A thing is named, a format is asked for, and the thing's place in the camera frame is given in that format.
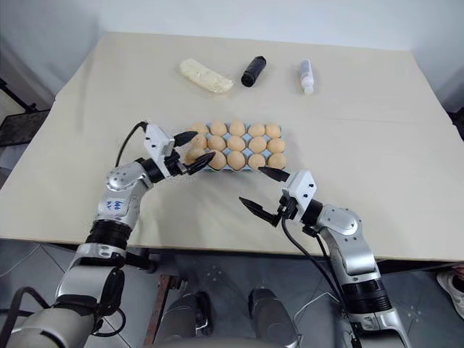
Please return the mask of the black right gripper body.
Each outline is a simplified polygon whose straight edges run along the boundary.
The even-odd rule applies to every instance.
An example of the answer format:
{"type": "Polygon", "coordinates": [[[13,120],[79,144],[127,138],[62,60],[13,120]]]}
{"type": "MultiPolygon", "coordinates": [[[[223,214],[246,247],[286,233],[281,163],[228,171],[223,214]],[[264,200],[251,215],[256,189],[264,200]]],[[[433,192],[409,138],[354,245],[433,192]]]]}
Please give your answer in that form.
{"type": "Polygon", "coordinates": [[[282,191],[282,196],[279,199],[279,207],[277,209],[277,216],[279,219],[293,220],[297,213],[297,200],[290,195],[287,191],[282,191]]]}

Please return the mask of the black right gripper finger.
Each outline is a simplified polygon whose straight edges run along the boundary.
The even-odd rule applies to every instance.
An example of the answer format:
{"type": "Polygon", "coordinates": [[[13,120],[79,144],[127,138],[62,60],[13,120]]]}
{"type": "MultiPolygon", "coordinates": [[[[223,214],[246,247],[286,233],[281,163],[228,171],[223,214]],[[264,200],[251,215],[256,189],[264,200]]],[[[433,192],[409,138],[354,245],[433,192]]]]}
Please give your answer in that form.
{"type": "Polygon", "coordinates": [[[239,200],[253,215],[268,222],[273,227],[276,227],[282,218],[282,205],[280,205],[277,212],[273,214],[265,211],[261,205],[250,199],[239,197],[239,200]]]}
{"type": "Polygon", "coordinates": [[[258,167],[258,170],[275,181],[287,181],[290,176],[290,174],[284,170],[273,167],[262,166],[258,167]]]}

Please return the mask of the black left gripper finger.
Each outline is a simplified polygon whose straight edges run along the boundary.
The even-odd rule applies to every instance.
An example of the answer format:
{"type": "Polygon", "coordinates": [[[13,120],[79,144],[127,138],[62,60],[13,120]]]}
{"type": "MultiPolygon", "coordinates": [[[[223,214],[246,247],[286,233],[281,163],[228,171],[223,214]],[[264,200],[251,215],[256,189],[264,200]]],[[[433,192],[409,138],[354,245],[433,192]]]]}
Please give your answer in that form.
{"type": "Polygon", "coordinates": [[[196,131],[184,131],[175,135],[175,146],[183,146],[190,142],[198,133],[196,131]]]}
{"type": "Polygon", "coordinates": [[[186,165],[186,171],[189,175],[199,172],[214,159],[215,153],[209,152],[197,157],[193,163],[186,165]]]}

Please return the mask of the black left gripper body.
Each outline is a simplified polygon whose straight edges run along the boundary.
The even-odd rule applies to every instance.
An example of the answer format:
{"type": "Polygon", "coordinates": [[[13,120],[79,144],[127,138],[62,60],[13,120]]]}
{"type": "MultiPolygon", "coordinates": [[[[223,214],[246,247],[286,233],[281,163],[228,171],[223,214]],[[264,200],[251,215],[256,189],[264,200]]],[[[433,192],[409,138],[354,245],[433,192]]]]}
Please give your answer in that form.
{"type": "Polygon", "coordinates": [[[186,165],[181,162],[181,156],[177,151],[172,151],[169,156],[165,157],[164,165],[170,177],[185,175],[188,172],[186,165]]]}

